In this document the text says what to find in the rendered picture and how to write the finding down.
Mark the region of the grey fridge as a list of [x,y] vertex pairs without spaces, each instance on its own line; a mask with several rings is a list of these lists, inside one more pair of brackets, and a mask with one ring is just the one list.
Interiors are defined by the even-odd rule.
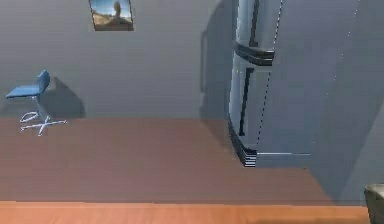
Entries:
[[[361,0],[238,0],[228,129],[245,167],[300,167],[311,157],[336,68]],[[250,76],[244,136],[239,136],[246,68]]]

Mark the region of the framed landscape picture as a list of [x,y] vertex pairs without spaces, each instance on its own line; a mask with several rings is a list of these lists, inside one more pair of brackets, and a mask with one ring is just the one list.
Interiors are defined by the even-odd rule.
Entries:
[[95,31],[133,31],[131,0],[88,0]]

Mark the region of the blue swivel chair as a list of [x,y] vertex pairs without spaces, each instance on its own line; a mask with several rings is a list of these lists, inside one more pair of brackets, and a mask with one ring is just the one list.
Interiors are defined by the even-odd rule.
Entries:
[[38,128],[38,136],[42,136],[46,127],[57,125],[57,124],[66,124],[66,120],[52,121],[52,117],[44,109],[41,104],[41,96],[45,93],[48,86],[51,82],[50,73],[47,70],[42,70],[37,76],[36,81],[33,84],[22,85],[14,87],[10,92],[5,96],[6,99],[12,98],[30,98],[36,106],[35,111],[29,111],[22,115],[19,122],[27,123],[36,118],[41,120],[40,123],[21,126],[20,131],[26,129]]

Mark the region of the dark grey bin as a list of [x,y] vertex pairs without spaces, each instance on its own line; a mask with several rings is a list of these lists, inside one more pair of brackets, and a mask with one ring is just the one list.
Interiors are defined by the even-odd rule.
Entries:
[[364,190],[371,224],[384,224],[384,183],[370,184]]

